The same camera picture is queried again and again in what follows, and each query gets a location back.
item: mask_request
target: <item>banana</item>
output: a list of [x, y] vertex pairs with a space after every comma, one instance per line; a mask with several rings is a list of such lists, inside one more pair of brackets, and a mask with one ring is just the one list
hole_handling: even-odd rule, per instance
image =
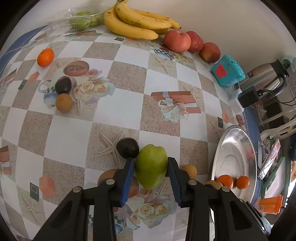
[[166, 35], [166, 33], [168, 32], [168, 28], [161, 29], [161, 30], [154, 30], [154, 32], [159, 34], [159, 35]]
[[173, 20], [173, 19], [171, 19], [169, 17], [163, 16], [163, 15], [157, 14], [157, 13], [145, 12], [145, 11], [140, 11], [140, 10], [132, 10], [132, 12], [141, 14], [141, 15], [146, 16], [146, 17], [151, 17], [151, 18], [156, 18], [156, 19], [161, 19], [161, 20], [167, 20], [172, 24], [171, 28], [173, 28], [173, 29], [180, 29], [181, 28], [180, 24], [178, 24], [175, 20]]
[[132, 26], [147, 28], [151, 30], [161, 30], [170, 28], [172, 24], [166, 20], [160, 20], [156, 18], [146, 17], [141, 14], [133, 12], [127, 6], [127, 1], [124, 0], [118, 3], [115, 7], [117, 15], [127, 24]]
[[117, 4], [106, 10], [103, 15], [104, 24], [110, 31], [132, 39], [154, 40], [158, 38], [158, 34], [152, 30], [131, 26], [121, 22], [116, 16], [116, 5]]

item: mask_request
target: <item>teal box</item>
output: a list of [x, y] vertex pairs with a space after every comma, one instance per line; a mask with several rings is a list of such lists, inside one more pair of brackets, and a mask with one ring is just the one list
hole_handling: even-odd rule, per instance
[[245, 74], [231, 56], [224, 55], [211, 69], [219, 85], [230, 87], [245, 79]]

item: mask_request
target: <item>dark avocado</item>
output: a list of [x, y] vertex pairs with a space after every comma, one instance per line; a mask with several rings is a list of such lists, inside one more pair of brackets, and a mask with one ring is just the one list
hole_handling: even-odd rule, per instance
[[68, 76], [63, 76], [57, 80], [54, 88], [59, 95], [63, 93], [69, 94], [72, 88], [72, 82]]
[[135, 139], [127, 137], [117, 143], [116, 150], [124, 159], [127, 159], [128, 157], [136, 158], [140, 148]]

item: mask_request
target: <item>green apple in plastic bag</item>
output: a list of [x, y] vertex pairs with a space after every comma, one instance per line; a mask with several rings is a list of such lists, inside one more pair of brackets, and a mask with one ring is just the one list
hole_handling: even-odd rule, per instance
[[90, 18], [91, 26], [97, 26], [103, 21], [103, 13], [94, 13]]
[[89, 13], [90, 13], [89, 11], [81, 11], [81, 12], [76, 13], [76, 15], [83, 16], [83, 15], [88, 15]]
[[168, 156], [161, 146], [144, 146], [135, 161], [135, 175], [146, 189], [152, 189], [162, 182], [168, 168]]
[[72, 18], [69, 20], [69, 23], [73, 25], [73, 28], [76, 31], [84, 31], [91, 24], [89, 19], [86, 18]]

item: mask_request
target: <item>metal tray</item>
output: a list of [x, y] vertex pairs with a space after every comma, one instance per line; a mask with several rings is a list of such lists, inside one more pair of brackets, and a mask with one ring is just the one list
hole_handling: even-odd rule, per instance
[[244, 201], [251, 201], [256, 187], [257, 164], [254, 147], [248, 135], [237, 125], [228, 127], [223, 133], [214, 158], [211, 180], [228, 174], [231, 177], [248, 176], [250, 184], [231, 191]]

